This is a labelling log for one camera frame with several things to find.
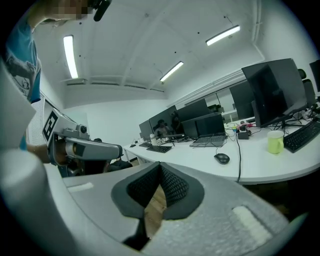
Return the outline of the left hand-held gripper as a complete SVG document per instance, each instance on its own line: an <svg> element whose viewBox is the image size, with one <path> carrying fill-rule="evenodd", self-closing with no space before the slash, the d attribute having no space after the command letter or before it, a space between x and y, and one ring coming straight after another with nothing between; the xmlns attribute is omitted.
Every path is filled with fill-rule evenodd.
<svg viewBox="0 0 320 256"><path fill-rule="evenodd" d="M58 166L61 176L76 177L85 174L84 168L78 166L80 156L76 155L78 140L90 139L87 126L78 124L57 109L52 109L42 129L47 154L51 164ZM57 157L57 149L64 146L65 161ZM123 155L123 148L117 144L89 141L84 148L85 159L117 159Z"/></svg>

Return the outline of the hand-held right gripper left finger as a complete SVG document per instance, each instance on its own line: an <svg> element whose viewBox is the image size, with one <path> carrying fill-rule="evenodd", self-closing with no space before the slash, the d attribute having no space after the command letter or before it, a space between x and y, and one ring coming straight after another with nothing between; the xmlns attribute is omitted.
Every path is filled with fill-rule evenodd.
<svg viewBox="0 0 320 256"><path fill-rule="evenodd" d="M150 165L144 163L114 172L65 177L62 180L84 213L113 239L123 242L136 233L139 221L121 214L112 200L112 188Z"/></svg>

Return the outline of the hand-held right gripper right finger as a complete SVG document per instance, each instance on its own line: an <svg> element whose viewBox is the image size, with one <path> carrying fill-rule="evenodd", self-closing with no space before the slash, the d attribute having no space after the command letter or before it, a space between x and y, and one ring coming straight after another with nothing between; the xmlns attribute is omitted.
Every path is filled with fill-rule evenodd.
<svg viewBox="0 0 320 256"><path fill-rule="evenodd" d="M148 256L243 256L273 246L289 221L271 204L233 180L169 164L198 180L202 203L185 219L162 220L144 246Z"/></svg>

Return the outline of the black mouse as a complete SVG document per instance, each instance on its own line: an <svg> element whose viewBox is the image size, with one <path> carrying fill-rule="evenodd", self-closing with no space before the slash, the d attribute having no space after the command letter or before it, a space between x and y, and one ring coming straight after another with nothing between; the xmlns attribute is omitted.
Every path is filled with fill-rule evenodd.
<svg viewBox="0 0 320 256"><path fill-rule="evenodd" d="M230 162L230 157L224 153L217 153L214 159L221 165L226 165Z"/></svg>

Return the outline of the person's left forearm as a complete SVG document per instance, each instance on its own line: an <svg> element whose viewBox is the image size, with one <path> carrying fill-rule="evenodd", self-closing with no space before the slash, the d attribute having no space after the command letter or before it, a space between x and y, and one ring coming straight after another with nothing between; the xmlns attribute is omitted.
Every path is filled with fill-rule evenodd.
<svg viewBox="0 0 320 256"><path fill-rule="evenodd" d="M36 155L44 164L50 164L51 159L48 155L48 147L46 144L32 145L27 144L27 151Z"/></svg>

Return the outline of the person's left hand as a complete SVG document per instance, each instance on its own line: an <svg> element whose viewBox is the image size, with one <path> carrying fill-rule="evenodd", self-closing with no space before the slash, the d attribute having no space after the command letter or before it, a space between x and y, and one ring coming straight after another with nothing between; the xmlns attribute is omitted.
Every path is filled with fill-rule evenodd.
<svg viewBox="0 0 320 256"><path fill-rule="evenodd" d="M67 166L72 160L67 157L66 152L66 141L64 139L59 139L54 142L54 157L55 163L58 166Z"/></svg>

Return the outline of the large black keyboard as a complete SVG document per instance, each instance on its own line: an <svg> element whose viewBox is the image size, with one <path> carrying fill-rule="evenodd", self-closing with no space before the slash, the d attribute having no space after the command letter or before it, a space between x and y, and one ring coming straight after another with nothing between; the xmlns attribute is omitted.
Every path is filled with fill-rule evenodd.
<svg viewBox="0 0 320 256"><path fill-rule="evenodd" d="M156 153L166 153L172 149L171 146L157 146L157 145L151 145L146 150Z"/></svg>

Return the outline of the black curved monitor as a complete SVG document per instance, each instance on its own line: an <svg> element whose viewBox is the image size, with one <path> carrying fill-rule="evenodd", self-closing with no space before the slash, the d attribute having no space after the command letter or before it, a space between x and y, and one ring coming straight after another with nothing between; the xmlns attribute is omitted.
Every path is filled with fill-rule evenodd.
<svg viewBox="0 0 320 256"><path fill-rule="evenodd" d="M149 119L155 137L164 138L176 134L176 131L173 128L173 120L176 114L176 107L171 106Z"/></svg>

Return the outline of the silver open laptop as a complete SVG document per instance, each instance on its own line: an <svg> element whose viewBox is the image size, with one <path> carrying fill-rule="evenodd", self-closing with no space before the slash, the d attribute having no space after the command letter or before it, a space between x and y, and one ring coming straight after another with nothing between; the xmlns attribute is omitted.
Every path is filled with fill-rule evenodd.
<svg viewBox="0 0 320 256"><path fill-rule="evenodd" d="M221 114L214 114L195 121L198 139L190 147L222 147L226 140L226 131Z"/></svg>

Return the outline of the ceiling tube light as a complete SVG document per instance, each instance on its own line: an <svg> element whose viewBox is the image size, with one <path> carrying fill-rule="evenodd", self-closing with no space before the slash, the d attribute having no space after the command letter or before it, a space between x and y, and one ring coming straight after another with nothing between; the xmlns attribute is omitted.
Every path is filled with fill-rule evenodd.
<svg viewBox="0 0 320 256"><path fill-rule="evenodd" d="M70 76L72 79L78 79L79 76L75 62L73 35L67 35L63 38L63 47Z"/></svg>
<svg viewBox="0 0 320 256"><path fill-rule="evenodd" d="M168 77L170 77L174 72L176 72L180 67L182 67L184 63L179 61L175 66L173 66L165 75L163 75L160 79L161 82L164 82Z"/></svg>
<svg viewBox="0 0 320 256"><path fill-rule="evenodd" d="M212 44L214 44L224 38L227 38L227 37L239 32L240 30L241 30L241 27L239 25L233 26L232 28L227 29L227 30L213 36L212 38L207 39L205 41L205 43L207 46L210 46L210 45L212 45Z"/></svg>

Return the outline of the yellow-green mug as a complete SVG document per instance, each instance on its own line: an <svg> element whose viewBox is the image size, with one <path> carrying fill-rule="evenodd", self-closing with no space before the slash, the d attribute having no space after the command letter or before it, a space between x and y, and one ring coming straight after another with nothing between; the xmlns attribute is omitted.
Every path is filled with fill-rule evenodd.
<svg viewBox="0 0 320 256"><path fill-rule="evenodd" d="M284 149L284 132L273 130L267 134L267 150L269 153L277 155Z"/></svg>

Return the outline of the person in blue shirt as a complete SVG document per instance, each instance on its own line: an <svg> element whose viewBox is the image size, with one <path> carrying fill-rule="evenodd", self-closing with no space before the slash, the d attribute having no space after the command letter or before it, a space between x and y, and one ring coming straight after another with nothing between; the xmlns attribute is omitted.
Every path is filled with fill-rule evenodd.
<svg viewBox="0 0 320 256"><path fill-rule="evenodd" d="M42 65L38 58L33 30L26 17L9 34L3 54L5 66L14 84L30 104L40 101Z"/></svg>

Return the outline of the black office chair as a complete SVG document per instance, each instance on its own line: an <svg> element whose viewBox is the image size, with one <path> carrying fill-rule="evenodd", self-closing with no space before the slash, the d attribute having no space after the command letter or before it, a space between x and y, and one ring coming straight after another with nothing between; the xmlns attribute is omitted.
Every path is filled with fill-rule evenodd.
<svg viewBox="0 0 320 256"><path fill-rule="evenodd" d="M311 108L317 102L313 84L311 80L307 78L307 75L303 69L299 68L298 72L302 79L306 100L307 100L307 107Z"/></svg>

